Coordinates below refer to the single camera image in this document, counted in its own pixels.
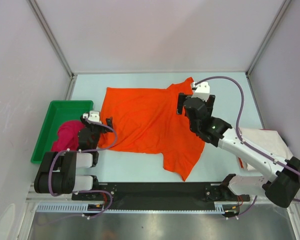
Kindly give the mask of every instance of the orange cloth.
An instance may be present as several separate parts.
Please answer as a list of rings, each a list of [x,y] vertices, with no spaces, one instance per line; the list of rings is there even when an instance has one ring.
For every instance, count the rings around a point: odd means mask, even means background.
[[[167,89],[110,88],[102,105],[100,118],[113,117],[118,134],[114,151],[163,154],[163,168],[181,175],[185,181],[198,162],[205,143],[190,131],[189,120],[177,115],[179,93],[192,94],[189,77]],[[102,134],[99,147],[113,143],[113,133]]]

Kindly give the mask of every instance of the green plastic tray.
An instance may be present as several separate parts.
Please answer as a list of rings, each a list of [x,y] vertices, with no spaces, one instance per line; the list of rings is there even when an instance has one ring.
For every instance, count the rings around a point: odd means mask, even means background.
[[[70,120],[80,120],[80,116],[93,109],[93,101],[52,101],[36,141],[31,162],[40,164],[45,152],[51,150],[58,139],[60,126]]]

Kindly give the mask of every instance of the reflective floor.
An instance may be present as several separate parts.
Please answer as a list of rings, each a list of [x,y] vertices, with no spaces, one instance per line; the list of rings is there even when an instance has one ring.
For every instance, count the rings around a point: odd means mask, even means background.
[[[95,219],[36,213],[29,240],[294,240],[286,209],[260,204],[236,219],[179,213],[106,213]]]

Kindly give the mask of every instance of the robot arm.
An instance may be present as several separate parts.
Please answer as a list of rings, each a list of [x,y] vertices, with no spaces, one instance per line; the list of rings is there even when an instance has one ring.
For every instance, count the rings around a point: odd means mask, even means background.
[[[203,82],[192,89],[194,90],[193,95],[179,94],[177,106],[177,114],[182,114],[183,108],[185,109],[190,130],[206,143],[241,158],[263,175],[239,176],[230,174],[222,184],[226,185],[235,195],[266,196],[274,204],[287,208],[300,189],[300,177],[277,163],[288,165],[300,172],[300,160],[296,157],[285,159],[274,155],[247,139],[241,141],[236,130],[229,123],[212,116],[215,96],[210,95],[208,83]],[[270,161],[264,155],[248,147],[246,143],[257,151],[271,156],[274,161]]]

